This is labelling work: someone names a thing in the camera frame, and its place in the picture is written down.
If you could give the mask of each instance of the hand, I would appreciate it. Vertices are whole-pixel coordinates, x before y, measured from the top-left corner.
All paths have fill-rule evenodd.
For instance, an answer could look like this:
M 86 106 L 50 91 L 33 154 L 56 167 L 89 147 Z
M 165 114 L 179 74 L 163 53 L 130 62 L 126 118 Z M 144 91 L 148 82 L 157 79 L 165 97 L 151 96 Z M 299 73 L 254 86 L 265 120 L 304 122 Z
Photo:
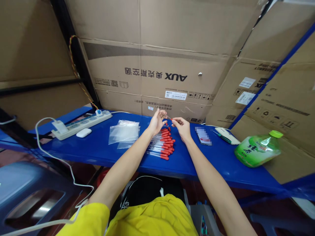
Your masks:
M 158 108 L 151 119 L 149 127 L 147 128 L 147 130 L 151 132 L 152 136 L 157 135 L 162 129 L 162 126 L 167 123 L 167 121 L 162 121 L 163 119 L 167 119 L 167 113 L 166 111 Z
M 182 117 L 173 118 L 172 126 L 178 129 L 179 135 L 185 144 L 193 140 L 190 134 L 190 124 L 187 120 Z

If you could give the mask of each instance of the charger plug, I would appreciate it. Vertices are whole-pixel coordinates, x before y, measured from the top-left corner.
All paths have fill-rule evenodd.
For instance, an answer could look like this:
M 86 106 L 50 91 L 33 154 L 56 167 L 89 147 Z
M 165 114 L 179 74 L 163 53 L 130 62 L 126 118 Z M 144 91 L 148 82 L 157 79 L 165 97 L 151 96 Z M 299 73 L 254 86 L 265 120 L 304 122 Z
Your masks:
M 68 132 L 68 128 L 65 126 L 65 124 L 62 121 L 54 121 L 54 122 L 52 122 L 52 125 L 55 126 L 55 128 L 61 134 Z
M 96 116 L 103 116 L 103 113 L 101 110 L 96 110 L 95 114 L 96 114 Z

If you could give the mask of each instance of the bottle label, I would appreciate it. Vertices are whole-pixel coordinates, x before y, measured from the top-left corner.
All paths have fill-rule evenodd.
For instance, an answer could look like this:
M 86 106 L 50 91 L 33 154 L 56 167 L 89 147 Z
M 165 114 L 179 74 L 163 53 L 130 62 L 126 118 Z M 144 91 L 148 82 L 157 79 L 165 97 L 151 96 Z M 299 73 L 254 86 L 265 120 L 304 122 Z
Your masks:
M 236 148 L 237 155 L 251 167 L 260 166 L 277 154 L 268 146 L 254 141 L 253 137 L 247 137 Z

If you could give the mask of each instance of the power strip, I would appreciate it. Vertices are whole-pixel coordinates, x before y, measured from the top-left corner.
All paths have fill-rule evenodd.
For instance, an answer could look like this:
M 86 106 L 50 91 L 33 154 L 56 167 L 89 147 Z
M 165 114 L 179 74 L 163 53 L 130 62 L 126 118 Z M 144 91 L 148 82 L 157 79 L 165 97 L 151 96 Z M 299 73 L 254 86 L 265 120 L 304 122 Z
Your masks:
M 82 120 L 72 122 L 66 125 L 66 127 L 68 128 L 68 132 L 61 134 L 59 131 L 52 130 L 52 133 L 55 135 L 57 139 L 64 140 L 68 137 L 71 137 L 72 135 L 77 134 L 79 131 L 85 128 L 90 128 L 112 117 L 112 114 L 107 110 L 102 111 L 102 113 L 103 113 L 102 116 L 96 116 L 96 114 L 93 114 Z

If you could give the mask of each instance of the stacked cardboard boxes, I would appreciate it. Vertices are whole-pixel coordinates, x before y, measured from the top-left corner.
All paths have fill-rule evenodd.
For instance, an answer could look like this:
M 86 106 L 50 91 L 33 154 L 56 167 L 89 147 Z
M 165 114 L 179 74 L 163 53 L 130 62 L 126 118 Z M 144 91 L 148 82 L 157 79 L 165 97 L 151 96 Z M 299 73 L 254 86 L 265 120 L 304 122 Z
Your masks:
M 204 120 L 266 1 L 67 1 L 102 106 Z
M 49 1 L 0 1 L 0 90 L 75 79 L 68 48 Z M 0 97 L 0 107 L 26 130 L 89 103 L 75 84 Z
M 228 128 L 315 21 L 315 6 L 276 2 L 252 30 L 206 118 Z
M 281 184 L 315 172 L 315 34 L 283 65 L 232 128 L 241 141 L 278 130 L 281 155 L 264 167 Z

